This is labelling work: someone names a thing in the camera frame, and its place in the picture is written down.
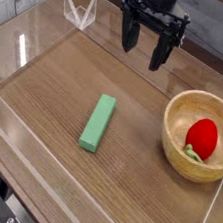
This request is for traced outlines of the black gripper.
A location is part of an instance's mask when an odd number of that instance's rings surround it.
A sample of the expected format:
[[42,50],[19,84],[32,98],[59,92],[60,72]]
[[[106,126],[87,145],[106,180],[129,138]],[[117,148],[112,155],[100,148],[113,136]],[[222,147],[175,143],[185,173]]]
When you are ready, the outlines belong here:
[[159,35],[157,46],[150,60],[150,71],[157,71],[160,65],[167,62],[168,56],[176,45],[180,47],[185,36],[185,29],[191,23],[178,0],[123,0],[128,7],[122,11],[122,47],[129,52],[139,39],[140,22]]

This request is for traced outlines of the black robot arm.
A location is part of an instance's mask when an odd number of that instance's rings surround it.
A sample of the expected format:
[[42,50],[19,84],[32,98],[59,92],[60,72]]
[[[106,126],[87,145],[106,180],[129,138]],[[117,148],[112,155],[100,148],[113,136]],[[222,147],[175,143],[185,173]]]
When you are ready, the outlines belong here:
[[178,0],[122,0],[122,47],[132,50],[144,25],[159,35],[150,60],[151,71],[157,71],[167,62],[175,47],[182,45],[185,29],[191,23],[190,15],[182,10]]

